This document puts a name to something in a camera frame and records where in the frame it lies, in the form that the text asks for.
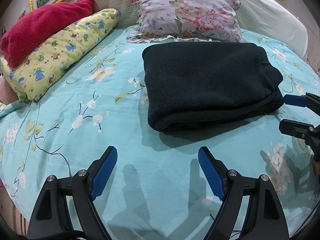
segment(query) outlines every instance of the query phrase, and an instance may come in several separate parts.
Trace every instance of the blue gripper pad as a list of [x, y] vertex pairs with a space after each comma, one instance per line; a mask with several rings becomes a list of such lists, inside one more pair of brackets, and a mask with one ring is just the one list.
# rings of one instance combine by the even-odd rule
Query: blue gripper pad
[[198, 161], [213, 194], [223, 201], [226, 193], [223, 190], [222, 179], [202, 148], [198, 151]]
[[296, 95], [284, 95], [283, 100], [286, 105], [290, 106], [306, 107], [310, 104], [308, 99], [306, 99], [305, 97]]
[[101, 196], [117, 160], [118, 152], [116, 148], [113, 147], [92, 180], [92, 190], [90, 192], [90, 198], [92, 201], [94, 201], [96, 197]]

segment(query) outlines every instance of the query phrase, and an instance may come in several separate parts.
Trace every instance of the yellow cartoon print pillow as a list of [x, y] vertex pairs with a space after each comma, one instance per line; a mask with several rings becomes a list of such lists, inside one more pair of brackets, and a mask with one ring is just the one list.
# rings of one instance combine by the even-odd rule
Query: yellow cartoon print pillow
[[35, 102], [116, 25], [120, 13], [104, 9], [74, 22], [44, 41], [17, 68], [1, 58], [4, 76], [20, 100]]

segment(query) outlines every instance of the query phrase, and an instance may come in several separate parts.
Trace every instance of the bed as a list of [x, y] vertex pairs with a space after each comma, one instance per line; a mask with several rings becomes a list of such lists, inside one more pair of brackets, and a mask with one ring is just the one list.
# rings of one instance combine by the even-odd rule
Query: bed
[[[213, 196], [197, 161], [207, 146], [243, 176], [268, 174], [281, 201], [290, 236], [301, 230], [319, 203], [310, 147], [282, 135], [286, 118], [318, 125], [308, 109], [282, 106], [257, 118], [198, 131], [170, 134], [147, 123], [148, 94], [142, 51], [150, 43], [126, 41], [134, 26], [119, 26], [56, 82], [38, 102], [14, 102], [0, 111], [0, 178], [29, 220], [45, 179], [86, 169], [112, 145], [118, 162], [96, 209], [114, 239], [200, 239], [221, 202]], [[319, 94], [319, 77], [305, 63], [303, 48], [241, 29], [263, 47], [284, 81], [282, 94]], [[103, 69], [98, 76], [95, 70]], [[241, 230], [248, 198], [234, 228]], [[68, 199], [75, 229], [80, 229]]]

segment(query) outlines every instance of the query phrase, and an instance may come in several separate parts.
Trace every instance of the black folded sweater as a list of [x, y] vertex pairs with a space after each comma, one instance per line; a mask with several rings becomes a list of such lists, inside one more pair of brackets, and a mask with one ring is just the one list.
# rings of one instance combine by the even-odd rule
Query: black folded sweater
[[143, 53], [148, 123], [185, 130], [274, 112], [283, 78], [253, 43], [170, 42]]

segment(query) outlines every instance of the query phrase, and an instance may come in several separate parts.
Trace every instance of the metal screw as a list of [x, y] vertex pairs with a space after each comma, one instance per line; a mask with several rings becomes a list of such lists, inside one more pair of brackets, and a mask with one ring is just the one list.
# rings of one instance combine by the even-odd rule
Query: metal screw
[[86, 170], [81, 170], [81, 171], [78, 172], [78, 175], [81, 176], [81, 177], [86, 175], [86, 174], [87, 174]]
[[267, 175], [261, 175], [261, 179], [263, 180], [263, 181], [268, 181], [268, 179], [269, 179], [269, 177], [267, 176]]
[[238, 174], [238, 172], [236, 172], [235, 170], [230, 170], [228, 173], [232, 177], [237, 176], [237, 174]]
[[47, 177], [47, 181], [53, 181], [54, 180], [54, 175], [50, 175], [49, 177]]

